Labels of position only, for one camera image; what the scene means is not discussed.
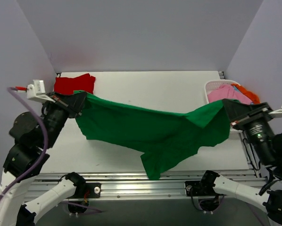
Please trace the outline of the green t-shirt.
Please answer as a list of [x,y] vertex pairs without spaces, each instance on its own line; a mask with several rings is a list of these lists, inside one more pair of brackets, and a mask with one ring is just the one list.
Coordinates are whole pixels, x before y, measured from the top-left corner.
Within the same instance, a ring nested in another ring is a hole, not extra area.
[[141,152],[150,180],[201,147],[214,147],[228,139],[230,121],[222,101],[188,113],[162,112],[101,99],[88,94],[76,123],[88,140],[104,141]]

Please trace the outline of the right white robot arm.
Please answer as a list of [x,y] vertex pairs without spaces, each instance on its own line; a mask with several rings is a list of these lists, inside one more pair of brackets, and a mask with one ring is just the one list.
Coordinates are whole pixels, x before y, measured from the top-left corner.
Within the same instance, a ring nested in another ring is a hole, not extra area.
[[227,195],[250,204],[282,226],[282,133],[275,134],[269,122],[282,118],[282,105],[273,110],[268,103],[246,105],[222,100],[231,126],[244,133],[268,176],[260,188],[249,186],[207,170],[199,182],[205,195]]

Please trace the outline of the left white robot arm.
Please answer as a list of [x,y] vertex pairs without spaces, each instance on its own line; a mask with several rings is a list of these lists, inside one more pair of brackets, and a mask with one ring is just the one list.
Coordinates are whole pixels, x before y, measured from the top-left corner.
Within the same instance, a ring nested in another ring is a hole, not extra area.
[[86,92],[65,96],[55,92],[45,95],[42,116],[20,97],[27,108],[14,121],[9,134],[15,144],[3,164],[0,184],[0,226],[34,226],[53,207],[69,197],[88,192],[85,179],[78,173],[64,175],[58,184],[30,202],[24,202],[31,183],[49,159],[52,148],[69,118],[81,116]]

